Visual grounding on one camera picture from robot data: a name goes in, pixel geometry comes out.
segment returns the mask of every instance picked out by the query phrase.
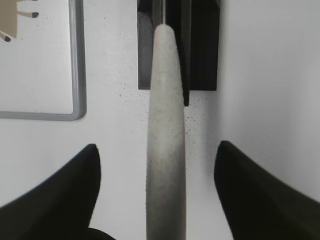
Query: beige drawing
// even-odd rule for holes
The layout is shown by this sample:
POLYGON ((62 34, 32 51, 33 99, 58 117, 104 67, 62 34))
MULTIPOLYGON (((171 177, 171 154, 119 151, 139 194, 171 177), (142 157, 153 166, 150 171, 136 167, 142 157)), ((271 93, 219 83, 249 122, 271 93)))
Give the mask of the beige drawing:
POLYGON ((18 11, 17 3, 22 1, 28 0, 0 0, 0 38, 6 42, 11 41, 10 37, 17 38, 18 15, 28 18, 36 18, 39 16, 38 12, 18 11))

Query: white wall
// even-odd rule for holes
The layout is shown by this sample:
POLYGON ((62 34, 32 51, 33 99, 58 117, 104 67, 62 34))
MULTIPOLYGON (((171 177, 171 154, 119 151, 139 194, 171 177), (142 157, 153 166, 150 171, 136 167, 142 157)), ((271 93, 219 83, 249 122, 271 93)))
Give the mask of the white wall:
MULTIPOLYGON (((102 183, 91 225, 118 240, 143 240, 149 92, 137 87, 137 5, 84 3, 87 115, 0 120, 0 205, 96 143, 102 183)), ((188 240, 232 239, 213 182, 221 139, 320 200, 319 7, 318 0, 222 3, 219 91, 192 92, 185 109, 188 240)))
MULTIPOLYGON (((149 91, 138 90, 137 3, 84 6, 87 114, 75 122, 0 119, 0 206, 96 143, 102 182, 91 226, 117 240, 143 240, 149 91)), ((217 96, 193 92, 185 109, 189 240, 231 239, 213 182, 217 96)))
POLYGON ((320 201, 320 2, 225 0, 222 137, 320 201))

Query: gray frame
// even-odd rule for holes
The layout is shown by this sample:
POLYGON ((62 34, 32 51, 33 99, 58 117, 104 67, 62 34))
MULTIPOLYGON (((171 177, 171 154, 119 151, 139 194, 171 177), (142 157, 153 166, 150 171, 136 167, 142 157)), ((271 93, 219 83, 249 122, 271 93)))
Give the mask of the gray frame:
POLYGON ((1 119, 74 121, 82 118, 86 114, 87 97, 83 0, 69 0, 69 23, 72 67, 72 113, 0 111, 1 119))

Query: white surface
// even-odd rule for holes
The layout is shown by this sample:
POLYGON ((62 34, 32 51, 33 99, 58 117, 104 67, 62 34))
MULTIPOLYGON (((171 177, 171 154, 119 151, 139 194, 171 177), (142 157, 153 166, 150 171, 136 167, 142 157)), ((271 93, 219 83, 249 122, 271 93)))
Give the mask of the white surface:
POLYGON ((222 8, 223 138, 320 201, 320 2, 225 0, 222 8))
MULTIPOLYGON (((102 183, 92 227, 118 240, 146 239, 149 92, 137 90, 136 6, 85 1, 84 119, 0 120, 0 205, 96 143, 102 183)), ((213 182, 221 139, 320 199, 319 7, 317 0, 222 4, 219 91, 192 92, 185 109, 188 240, 232 239, 213 182)))
MULTIPOLYGON (((0 205, 96 143, 102 182, 91 226, 117 240, 145 240, 149 91, 138 90, 137 3, 84 7, 87 114, 75 122, 0 119, 0 205)), ((188 240, 231 239, 213 181, 216 97, 193 92, 185 109, 188 240)))
POLYGON ((18 2, 17 39, 0 39, 0 111, 73 111, 68 0, 18 2))

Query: black mount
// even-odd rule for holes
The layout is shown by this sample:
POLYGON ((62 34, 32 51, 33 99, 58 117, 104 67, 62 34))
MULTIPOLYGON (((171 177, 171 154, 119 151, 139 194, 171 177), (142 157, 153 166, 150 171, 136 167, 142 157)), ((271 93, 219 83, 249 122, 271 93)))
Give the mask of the black mount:
POLYGON ((139 89, 150 89, 154 31, 165 21, 175 32, 184 105, 190 90, 217 90, 220 8, 215 0, 138 0, 137 11, 139 89))

